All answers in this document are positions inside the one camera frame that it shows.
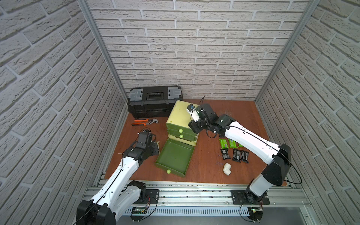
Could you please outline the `yellow-green drawer cabinet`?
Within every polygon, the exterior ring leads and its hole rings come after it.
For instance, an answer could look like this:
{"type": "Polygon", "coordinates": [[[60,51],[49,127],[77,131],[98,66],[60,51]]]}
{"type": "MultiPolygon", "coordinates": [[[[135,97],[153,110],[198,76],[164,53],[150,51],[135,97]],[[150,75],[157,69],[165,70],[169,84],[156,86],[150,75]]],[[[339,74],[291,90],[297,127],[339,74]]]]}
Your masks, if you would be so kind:
{"type": "Polygon", "coordinates": [[[190,103],[185,101],[176,101],[166,122],[166,127],[170,139],[196,146],[199,135],[194,133],[188,126],[190,114],[187,111],[187,107],[189,105],[190,103]]]}

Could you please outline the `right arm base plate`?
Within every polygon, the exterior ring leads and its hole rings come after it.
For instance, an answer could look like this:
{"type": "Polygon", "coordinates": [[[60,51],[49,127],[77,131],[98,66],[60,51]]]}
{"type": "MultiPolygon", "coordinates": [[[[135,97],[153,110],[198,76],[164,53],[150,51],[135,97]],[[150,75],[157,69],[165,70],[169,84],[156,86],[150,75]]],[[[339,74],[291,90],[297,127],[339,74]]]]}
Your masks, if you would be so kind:
{"type": "Polygon", "coordinates": [[[261,196],[257,196],[249,190],[231,190],[232,202],[234,205],[242,204],[263,204],[270,205],[270,200],[265,191],[261,196]]]}

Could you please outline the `black cookie packet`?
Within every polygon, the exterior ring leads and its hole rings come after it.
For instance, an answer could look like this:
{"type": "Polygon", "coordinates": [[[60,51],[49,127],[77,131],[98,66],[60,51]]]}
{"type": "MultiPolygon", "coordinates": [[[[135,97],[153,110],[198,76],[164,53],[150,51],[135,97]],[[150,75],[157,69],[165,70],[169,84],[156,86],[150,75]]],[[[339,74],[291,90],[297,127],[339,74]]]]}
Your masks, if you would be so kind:
{"type": "Polygon", "coordinates": [[[241,151],[241,160],[247,164],[249,163],[248,157],[249,157],[249,152],[241,151]]]}
{"type": "Polygon", "coordinates": [[[223,160],[230,159],[228,149],[221,149],[220,151],[221,151],[221,155],[222,155],[223,160]]]}
{"type": "Polygon", "coordinates": [[[232,161],[241,162],[242,161],[242,151],[238,149],[233,149],[232,161]]]}

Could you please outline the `white plastic pipe elbow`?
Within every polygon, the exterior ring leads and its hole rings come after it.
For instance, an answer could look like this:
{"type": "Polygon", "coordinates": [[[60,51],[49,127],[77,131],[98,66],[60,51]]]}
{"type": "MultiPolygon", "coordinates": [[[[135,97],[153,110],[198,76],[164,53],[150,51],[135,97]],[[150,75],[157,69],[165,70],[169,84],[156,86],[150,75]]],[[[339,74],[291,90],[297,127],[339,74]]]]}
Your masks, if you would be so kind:
{"type": "Polygon", "coordinates": [[[224,174],[226,174],[227,176],[229,176],[231,174],[231,165],[229,163],[225,163],[224,167],[223,167],[223,172],[224,174]]]}

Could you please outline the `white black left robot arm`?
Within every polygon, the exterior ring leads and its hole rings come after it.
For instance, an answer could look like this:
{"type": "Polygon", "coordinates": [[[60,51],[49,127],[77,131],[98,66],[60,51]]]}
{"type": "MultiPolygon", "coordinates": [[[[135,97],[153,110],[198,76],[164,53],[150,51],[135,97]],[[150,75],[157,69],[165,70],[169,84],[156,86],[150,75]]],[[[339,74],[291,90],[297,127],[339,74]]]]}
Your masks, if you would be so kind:
{"type": "Polygon", "coordinates": [[[133,203],[151,202],[146,195],[146,184],[129,180],[148,157],[158,154],[156,135],[148,129],[139,132],[138,138],[123,152],[119,166],[101,190],[91,200],[83,200],[78,205],[74,224],[116,225],[133,203]]]}

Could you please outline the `green bottom drawer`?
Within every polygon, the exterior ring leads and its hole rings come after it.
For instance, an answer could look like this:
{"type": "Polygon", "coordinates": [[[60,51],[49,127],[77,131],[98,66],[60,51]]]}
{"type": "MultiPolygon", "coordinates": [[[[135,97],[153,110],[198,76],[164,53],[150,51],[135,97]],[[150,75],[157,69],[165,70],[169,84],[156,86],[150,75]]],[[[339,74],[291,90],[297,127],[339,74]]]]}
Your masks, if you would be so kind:
{"type": "Polygon", "coordinates": [[[179,177],[185,177],[195,147],[173,139],[167,139],[155,162],[155,166],[179,177]]]}

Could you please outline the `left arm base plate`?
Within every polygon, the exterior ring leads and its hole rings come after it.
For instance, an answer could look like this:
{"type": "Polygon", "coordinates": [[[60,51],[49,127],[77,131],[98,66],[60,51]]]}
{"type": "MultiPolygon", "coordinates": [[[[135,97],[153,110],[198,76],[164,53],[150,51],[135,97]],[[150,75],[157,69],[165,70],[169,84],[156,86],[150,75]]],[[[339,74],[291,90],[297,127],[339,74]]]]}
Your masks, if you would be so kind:
{"type": "Polygon", "coordinates": [[[159,189],[147,189],[134,204],[156,204],[159,198],[159,189]]]}

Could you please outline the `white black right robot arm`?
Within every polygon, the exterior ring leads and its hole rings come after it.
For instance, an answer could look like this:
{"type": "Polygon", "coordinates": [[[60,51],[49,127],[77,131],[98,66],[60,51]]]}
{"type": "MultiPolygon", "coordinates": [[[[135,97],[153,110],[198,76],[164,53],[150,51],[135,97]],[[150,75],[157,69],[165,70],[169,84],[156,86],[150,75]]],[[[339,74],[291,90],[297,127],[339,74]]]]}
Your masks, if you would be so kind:
{"type": "Polygon", "coordinates": [[[267,141],[226,114],[217,116],[209,104],[197,107],[190,104],[187,106],[187,112],[190,114],[188,126],[194,133],[209,130],[221,137],[230,138],[256,154],[267,164],[247,186],[244,196],[248,202],[259,202],[270,187],[283,184],[291,168],[291,148],[288,145],[280,146],[267,141]]]}

